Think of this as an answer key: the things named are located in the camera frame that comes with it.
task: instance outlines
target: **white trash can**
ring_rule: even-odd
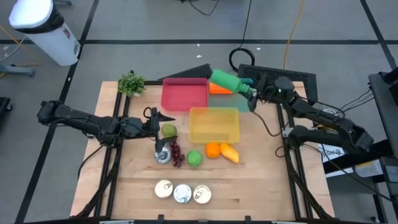
[[[78,61],[80,44],[52,0],[18,0],[8,19],[59,65]]]

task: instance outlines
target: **yellow cable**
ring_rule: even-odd
[[[6,33],[16,44],[19,45],[19,41],[16,40],[10,33],[8,33],[5,28],[3,28],[3,26],[0,26],[0,29]],[[28,54],[30,54],[30,56],[32,56],[35,60],[35,63],[27,63],[27,64],[22,64],[22,65],[18,65],[18,66],[38,66],[40,65],[40,61],[37,59],[36,54],[34,54],[33,52],[31,52],[28,48],[26,48],[25,46],[21,45],[19,46],[22,50],[24,50],[25,52],[27,52]]]
[[[285,64],[286,64],[286,59],[287,59],[287,52],[289,51],[289,44],[290,44],[290,41],[292,40],[294,31],[296,30],[296,26],[297,26],[297,24],[299,23],[299,20],[300,20],[300,18],[301,18],[301,13],[303,12],[303,8],[304,8],[304,3],[305,3],[305,0],[302,0],[302,1],[301,1],[301,6],[300,6],[300,10],[299,10],[298,15],[297,15],[297,19],[296,19],[296,21],[294,22],[294,26],[293,26],[292,33],[290,33],[290,37],[289,37],[289,39],[287,40],[287,43],[286,43],[283,69],[285,69]]]

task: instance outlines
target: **red plastic bin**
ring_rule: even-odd
[[[189,111],[193,107],[208,107],[206,78],[165,78],[162,107],[168,111]]]

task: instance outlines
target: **can lid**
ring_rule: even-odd
[[[160,152],[155,152],[155,161],[159,164],[166,164],[170,161],[171,154],[170,146],[166,143]]]
[[[173,184],[169,180],[161,180],[155,186],[155,194],[160,198],[167,198],[173,192]]]
[[[198,203],[207,203],[208,201],[210,201],[211,191],[207,186],[199,185],[193,191],[193,198]]]
[[[174,189],[174,199],[180,203],[187,203],[192,196],[191,188],[186,184],[180,184]]]

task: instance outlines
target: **gray floor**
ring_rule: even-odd
[[[21,39],[23,35],[8,25],[15,1],[0,0],[0,25]],[[93,0],[72,0],[73,6],[58,9],[74,35],[80,38]],[[88,40],[158,39],[240,39],[243,34],[248,0],[220,1],[214,14],[203,16],[189,4],[174,0],[100,0],[90,27]],[[398,1],[367,0],[386,40],[397,40]],[[210,11],[213,1],[200,0],[197,7]],[[247,39],[287,39],[300,1],[253,0]],[[0,32],[0,40],[8,40]],[[300,40],[377,40],[359,0],[307,0],[294,39]],[[6,75],[0,79],[0,96],[10,97],[14,110],[0,131],[0,223],[12,223],[21,205],[27,184],[41,150],[47,128],[38,124],[36,113],[42,100],[57,99],[69,67],[59,67],[35,45],[26,45],[42,62],[34,78]],[[94,112],[102,81],[118,80],[130,69],[147,80],[170,75],[204,63],[213,69],[232,73],[228,54],[237,44],[86,44],[68,92],[66,104]],[[14,44],[0,45],[0,57]],[[256,65],[282,68],[284,44],[245,44],[256,56]],[[398,45],[388,45],[398,58]],[[246,55],[236,54],[237,63],[249,63]],[[7,63],[32,62],[22,50]],[[377,45],[291,45],[286,69],[317,74],[320,101],[342,106],[366,91],[368,75],[391,68]],[[385,139],[380,117],[372,101],[348,117],[362,125],[375,140]],[[66,218],[69,215],[76,173],[82,162],[86,138],[70,128],[58,128],[32,199],[26,221]],[[336,216],[343,220],[370,222],[376,215],[370,195],[358,194],[331,179],[330,191]],[[396,223],[391,205],[386,203],[389,223]]]

